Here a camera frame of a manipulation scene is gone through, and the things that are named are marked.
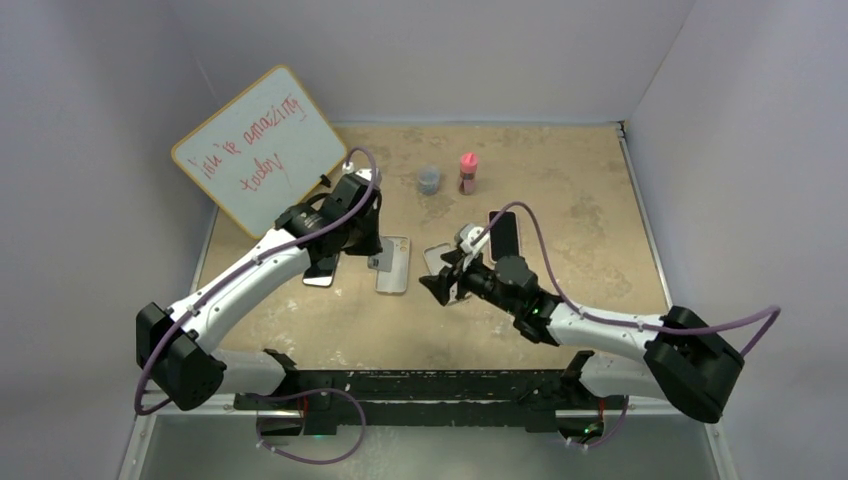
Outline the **beige phone case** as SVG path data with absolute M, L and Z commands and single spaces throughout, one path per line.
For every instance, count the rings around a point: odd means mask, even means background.
M 440 258 L 443 253 L 456 248 L 457 246 L 450 246 L 448 243 L 442 243 L 435 247 L 429 247 L 424 251 L 424 260 L 429 271 L 428 275 L 437 275 L 439 273 L 450 271 L 456 277 L 456 299 L 447 306 L 464 302 L 468 296 L 467 293 L 460 292 L 460 279 L 465 271 L 462 271 L 461 269 L 452 269 Z

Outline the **white phone case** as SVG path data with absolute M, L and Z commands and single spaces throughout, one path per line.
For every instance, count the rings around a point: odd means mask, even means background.
M 407 291 L 411 242 L 404 236 L 382 236 L 382 251 L 369 259 L 376 274 L 375 291 L 402 295 Z

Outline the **phone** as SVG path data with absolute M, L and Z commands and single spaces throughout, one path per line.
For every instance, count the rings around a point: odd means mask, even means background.
M 512 211 L 506 211 L 489 232 L 489 252 L 492 262 L 503 257 L 520 256 L 520 234 L 518 217 Z
M 334 281 L 340 255 L 323 258 L 311 265 L 302 276 L 302 283 L 310 287 L 329 288 Z

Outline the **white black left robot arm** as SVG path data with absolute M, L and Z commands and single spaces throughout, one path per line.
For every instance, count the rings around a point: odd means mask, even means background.
M 140 404 L 149 381 L 183 411 L 224 393 L 259 394 L 275 409 L 292 405 L 298 382 L 286 374 L 282 355 L 225 352 L 219 345 L 266 297 L 320 261 L 381 252 L 380 206 L 378 171 L 347 173 L 319 208 L 287 209 L 250 252 L 194 294 L 167 308 L 146 305 L 136 317 L 137 413 L 154 411 Z

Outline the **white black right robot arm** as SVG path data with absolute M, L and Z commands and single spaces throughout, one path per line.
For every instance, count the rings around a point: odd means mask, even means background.
M 514 328 L 533 343 L 591 350 L 580 369 L 561 381 L 569 404 L 584 407 L 597 397 L 629 395 L 666 400 L 702 423 L 721 419 L 745 361 L 693 311 L 572 310 L 540 286 L 520 256 L 504 257 L 494 267 L 460 250 L 445 256 L 449 262 L 437 274 L 419 279 L 440 305 L 475 296 L 510 314 Z

